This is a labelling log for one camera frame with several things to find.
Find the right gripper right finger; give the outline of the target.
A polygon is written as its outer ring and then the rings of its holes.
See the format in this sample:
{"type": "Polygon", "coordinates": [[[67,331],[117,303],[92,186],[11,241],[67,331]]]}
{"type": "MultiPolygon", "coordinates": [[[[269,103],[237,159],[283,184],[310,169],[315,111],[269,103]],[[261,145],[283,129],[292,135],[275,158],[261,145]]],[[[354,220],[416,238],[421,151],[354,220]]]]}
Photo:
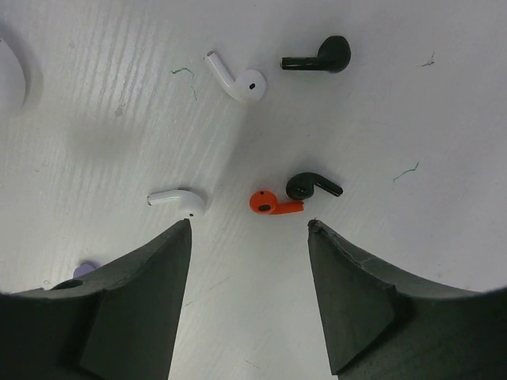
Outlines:
{"type": "Polygon", "coordinates": [[[467,291],[421,278],[316,219],[308,249],[337,378],[505,378],[505,289],[467,291]]]}

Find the white earbud upper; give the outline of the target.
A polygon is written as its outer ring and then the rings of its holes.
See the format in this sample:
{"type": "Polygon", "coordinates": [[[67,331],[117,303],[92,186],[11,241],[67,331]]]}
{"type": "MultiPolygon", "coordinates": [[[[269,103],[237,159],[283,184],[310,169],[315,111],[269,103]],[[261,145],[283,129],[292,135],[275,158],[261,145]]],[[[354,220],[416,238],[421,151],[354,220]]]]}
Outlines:
{"type": "Polygon", "coordinates": [[[233,78],[214,51],[207,53],[204,61],[223,90],[236,101],[254,103],[265,95],[267,81],[260,71],[244,70],[233,78]]]}

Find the black earbud upper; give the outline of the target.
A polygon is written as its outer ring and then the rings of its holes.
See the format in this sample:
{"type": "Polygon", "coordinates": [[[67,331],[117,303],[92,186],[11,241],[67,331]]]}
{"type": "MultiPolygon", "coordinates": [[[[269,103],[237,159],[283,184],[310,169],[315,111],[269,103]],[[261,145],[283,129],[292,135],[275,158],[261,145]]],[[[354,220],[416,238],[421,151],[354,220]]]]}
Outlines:
{"type": "Polygon", "coordinates": [[[283,57],[282,70],[325,71],[331,74],[342,72],[350,63],[352,52],[343,36],[329,36],[321,44],[316,56],[283,57]]]}

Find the orange earbud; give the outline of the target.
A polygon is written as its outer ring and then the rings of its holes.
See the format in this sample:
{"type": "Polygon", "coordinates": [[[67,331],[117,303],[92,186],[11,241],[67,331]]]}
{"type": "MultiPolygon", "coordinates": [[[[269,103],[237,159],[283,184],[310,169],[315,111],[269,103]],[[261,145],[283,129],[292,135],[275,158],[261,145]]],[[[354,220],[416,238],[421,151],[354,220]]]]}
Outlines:
{"type": "Polygon", "coordinates": [[[250,209],[260,215],[285,215],[304,211],[302,201],[281,203],[276,195],[270,191],[255,192],[249,201],[250,209]]]}

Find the white earbud charging case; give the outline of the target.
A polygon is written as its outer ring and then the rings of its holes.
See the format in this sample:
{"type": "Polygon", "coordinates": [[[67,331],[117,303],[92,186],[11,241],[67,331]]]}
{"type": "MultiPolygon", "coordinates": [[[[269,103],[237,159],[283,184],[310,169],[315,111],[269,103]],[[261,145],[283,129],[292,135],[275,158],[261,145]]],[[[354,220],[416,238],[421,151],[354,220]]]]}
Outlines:
{"type": "Polygon", "coordinates": [[[13,50],[1,39],[1,116],[17,113],[25,102],[25,75],[13,50]]]}

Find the black earbud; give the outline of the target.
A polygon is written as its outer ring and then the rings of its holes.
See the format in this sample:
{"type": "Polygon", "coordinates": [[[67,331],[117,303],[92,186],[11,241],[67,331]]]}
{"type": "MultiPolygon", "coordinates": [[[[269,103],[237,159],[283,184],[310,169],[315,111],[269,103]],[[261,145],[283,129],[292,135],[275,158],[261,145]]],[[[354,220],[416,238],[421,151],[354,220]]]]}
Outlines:
{"type": "Polygon", "coordinates": [[[307,200],[314,195],[314,188],[318,187],[332,196],[339,197],[343,194],[343,188],[324,176],[304,172],[291,177],[285,188],[287,196],[292,200],[307,200]]]}
{"type": "Polygon", "coordinates": [[[331,74],[342,72],[350,63],[352,52],[343,36],[329,36],[321,44],[316,56],[283,57],[282,70],[325,71],[331,74]]]}

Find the white earbud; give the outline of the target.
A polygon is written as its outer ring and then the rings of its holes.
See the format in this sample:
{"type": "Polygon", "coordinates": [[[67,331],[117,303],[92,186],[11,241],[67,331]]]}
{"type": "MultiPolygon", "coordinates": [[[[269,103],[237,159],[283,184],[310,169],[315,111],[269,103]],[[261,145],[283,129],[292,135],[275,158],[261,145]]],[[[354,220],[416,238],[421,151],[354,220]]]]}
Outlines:
{"type": "Polygon", "coordinates": [[[214,51],[207,53],[204,61],[223,90],[236,101],[254,103],[265,95],[267,81],[260,71],[244,70],[233,78],[214,51]]]}
{"type": "Polygon", "coordinates": [[[147,204],[150,206],[160,204],[176,205],[180,216],[191,218],[202,216],[207,210],[204,198],[195,192],[181,189],[151,193],[147,197],[147,204]]]}

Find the purple earbud right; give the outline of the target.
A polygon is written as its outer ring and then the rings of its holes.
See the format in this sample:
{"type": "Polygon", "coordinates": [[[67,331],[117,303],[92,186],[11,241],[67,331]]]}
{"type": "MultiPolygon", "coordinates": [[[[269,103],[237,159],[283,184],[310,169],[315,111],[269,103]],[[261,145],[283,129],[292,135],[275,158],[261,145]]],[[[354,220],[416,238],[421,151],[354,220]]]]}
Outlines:
{"type": "Polygon", "coordinates": [[[73,278],[77,279],[81,276],[85,276],[99,268],[97,263],[91,261],[83,261],[80,263],[73,272],[73,278]]]}

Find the white earbud lower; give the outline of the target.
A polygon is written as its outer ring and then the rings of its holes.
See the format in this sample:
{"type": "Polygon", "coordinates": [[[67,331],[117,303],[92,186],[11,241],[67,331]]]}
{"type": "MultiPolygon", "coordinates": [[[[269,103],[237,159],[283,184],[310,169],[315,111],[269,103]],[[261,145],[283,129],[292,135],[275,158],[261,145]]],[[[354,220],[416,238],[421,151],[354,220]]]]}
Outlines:
{"type": "Polygon", "coordinates": [[[195,192],[181,189],[151,193],[147,197],[147,204],[150,206],[160,204],[176,205],[180,216],[191,218],[202,216],[207,210],[204,198],[195,192]]]}

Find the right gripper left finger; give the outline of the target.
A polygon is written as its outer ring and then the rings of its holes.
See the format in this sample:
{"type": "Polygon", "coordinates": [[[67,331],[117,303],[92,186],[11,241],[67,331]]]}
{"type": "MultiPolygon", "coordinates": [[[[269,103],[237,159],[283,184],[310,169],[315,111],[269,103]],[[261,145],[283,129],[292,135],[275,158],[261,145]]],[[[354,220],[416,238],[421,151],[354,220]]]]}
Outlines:
{"type": "Polygon", "coordinates": [[[3,294],[2,378],[168,378],[191,249],[184,219],[91,273],[3,294]]]}

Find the black earbud lower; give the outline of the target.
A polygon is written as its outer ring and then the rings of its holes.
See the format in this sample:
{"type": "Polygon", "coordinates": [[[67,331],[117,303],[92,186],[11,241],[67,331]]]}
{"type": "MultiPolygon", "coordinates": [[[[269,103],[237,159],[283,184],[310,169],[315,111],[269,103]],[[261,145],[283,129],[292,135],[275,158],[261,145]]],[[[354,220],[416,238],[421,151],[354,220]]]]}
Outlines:
{"type": "Polygon", "coordinates": [[[287,196],[292,200],[307,200],[314,195],[314,188],[318,187],[332,196],[339,197],[343,194],[343,188],[324,176],[304,172],[291,177],[285,188],[287,196]]]}

